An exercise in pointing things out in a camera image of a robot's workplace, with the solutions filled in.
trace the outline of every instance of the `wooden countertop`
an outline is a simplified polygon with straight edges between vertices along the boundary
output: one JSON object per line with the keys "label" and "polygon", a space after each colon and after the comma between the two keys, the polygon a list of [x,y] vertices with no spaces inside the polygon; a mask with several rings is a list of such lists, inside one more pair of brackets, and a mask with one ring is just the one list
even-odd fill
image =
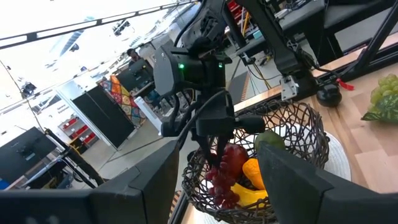
{"label": "wooden countertop", "polygon": [[[381,48],[398,42],[398,34],[390,35]],[[361,49],[341,57],[325,66],[336,69],[356,60]],[[354,91],[341,89],[343,100],[337,108],[325,108],[318,104],[315,96],[302,102],[308,103],[322,115],[325,131],[343,145],[351,167],[352,181],[375,192],[398,192],[398,126],[361,121],[370,104],[371,91],[378,86],[377,80],[390,73],[398,75],[398,63],[355,79],[350,84]],[[314,71],[319,77],[323,72]],[[280,93],[280,86],[258,94],[235,105],[235,111],[243,110]],[[188,206],[183,224],[203,223],[201,212],[191,204]]]}

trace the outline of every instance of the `red grapes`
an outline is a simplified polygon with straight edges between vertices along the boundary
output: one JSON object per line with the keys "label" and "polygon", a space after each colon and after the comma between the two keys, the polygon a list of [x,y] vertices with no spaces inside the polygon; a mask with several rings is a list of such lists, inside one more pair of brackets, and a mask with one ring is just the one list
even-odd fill
{"label": "red grapes", "polygon": [[209,195],[214,197],[214,204],[221,208],[234,208],[239,201],[239,195],[235,194],[231,187],[235,184],[235,178],[228,172],[228,164],[224,161],[220,168],[213,166],[206,174],[205,179],[211,181],[213,187],[208,189]]}

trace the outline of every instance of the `red clip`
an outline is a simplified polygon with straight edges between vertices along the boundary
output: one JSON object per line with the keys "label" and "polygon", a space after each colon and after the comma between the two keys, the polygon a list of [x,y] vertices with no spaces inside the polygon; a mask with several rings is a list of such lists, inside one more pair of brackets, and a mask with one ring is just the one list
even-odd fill
{"label": "red clip", "polygon": [[338,82],[338,84],[341,87],[343,87],[344,89],[346,89],[348,91],[353,91],[354,90],[354,86],[353,85],[347,84],[347,83],[341,81],[341,79],[339,79],[339,78],[337,79],[337,82]]}

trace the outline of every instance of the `computer monitor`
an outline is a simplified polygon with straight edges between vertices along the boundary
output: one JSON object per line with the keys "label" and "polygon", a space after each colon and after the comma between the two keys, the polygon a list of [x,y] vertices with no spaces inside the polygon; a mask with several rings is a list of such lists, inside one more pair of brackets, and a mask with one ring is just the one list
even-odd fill
{"label": "computer monitor", "polygon": [[127,91],[132,91],[135,88],[140,89],[151,82],[153,80],[153,73],[152,66],[142,58],[119,75],[116,75],[116,78]]}
{"label": "computer monitor", "polygon": [[0,178],[8,184],[13,183],[47,157],[56,147],[36,127],[30,128],[0,147]]}

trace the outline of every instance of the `woven fruit basket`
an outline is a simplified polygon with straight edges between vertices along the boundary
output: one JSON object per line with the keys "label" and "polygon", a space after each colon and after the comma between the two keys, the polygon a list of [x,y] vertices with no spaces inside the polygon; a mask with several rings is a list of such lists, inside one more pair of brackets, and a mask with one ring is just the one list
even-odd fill
{"label": "woven fruit basket", "polygon": [[[323,131],[321,116],[309,105],[286,101],[271,101],[257,105],[254,109],[243,113],[263,116],[266,121],[266,130],[272,130],[285,143],[285,150],[302,158],[318,168],[323,169],[328,160],[329,138]],[[249,158],[256,158],[254,142],[258,134],[247,134],[242,129],[234,132],[234,139],[230,143],[244,148]],[[212,151],[215,151],[217,138],[212,139]],[[205,160],[202,151],[196,151],[183,173],[182,187],[187,193],[190,203],[201,212],[213,216],[218,221],[234,224],[273,223],[276,216],[269,203],[267,194],[252,204],[237,205],[225,208],[221,203],[215,202],[215,195],[211,188],[213,184],[205,176],[211,167]],[[252,182],[243,174],[237,179],[235,185],[242,186],[245,190],[255,192]]]}

